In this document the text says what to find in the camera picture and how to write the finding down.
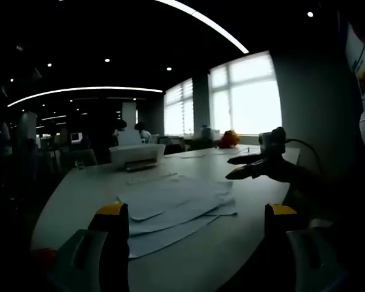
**plush toy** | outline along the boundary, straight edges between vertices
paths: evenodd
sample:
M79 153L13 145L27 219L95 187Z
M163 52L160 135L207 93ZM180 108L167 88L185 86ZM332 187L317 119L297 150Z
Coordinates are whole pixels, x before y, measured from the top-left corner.
M232 148L240 142L239 136L233 130L224 132L223 137L220 139L219 148Z

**ceiling light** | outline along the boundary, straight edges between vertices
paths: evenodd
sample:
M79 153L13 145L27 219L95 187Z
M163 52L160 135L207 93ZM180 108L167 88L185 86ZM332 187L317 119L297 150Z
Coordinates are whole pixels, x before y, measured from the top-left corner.
M59 119L60 117L66 117L66 116L57 116L57 117L45 117L42 120L52 120L52 119Z
M123 87L123 86L92 86L92 87L76 87L76 88L66 88L66 89L59 89L53 91L42 92L38 94L34 94L33 96L27 96L23 99L19 99L13 103L7 105L7 107L16 105L19 102L23 102L27 99L33 99L34 97L38 96L45 96L47 94L59 93L59 92L68 92L68 91L79 91L79 90L95 90L95 89L121 89L121 90L136 90L136 91L148 91L148 92L159 92L162 93L162 90L158 89L149 89L149 88L138 88L138 87Z
M227 30L219 26L217 23L206 17L205 15L201 14L200 12L197 12L195 9L190 8L189 6L182 4L175 0L156 0L158 2L170 5L174 8L177 8L185 13L188 13L198 20L204 22L214 30L216 30L218 33L223 35L225 38L227 38L230 42L232 42L238 49L240 49L244 54L247 54L249 51L247 48L244 47L236 38L234 38Z

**window blind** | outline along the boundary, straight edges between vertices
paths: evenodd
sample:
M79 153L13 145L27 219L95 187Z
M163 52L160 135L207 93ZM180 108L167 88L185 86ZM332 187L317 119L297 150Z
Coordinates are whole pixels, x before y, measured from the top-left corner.
M259 134L282 125L280 95L269 52L210 71L211 127Z
M193 83L188 79L166 91L164 131L168 136L193 134Z

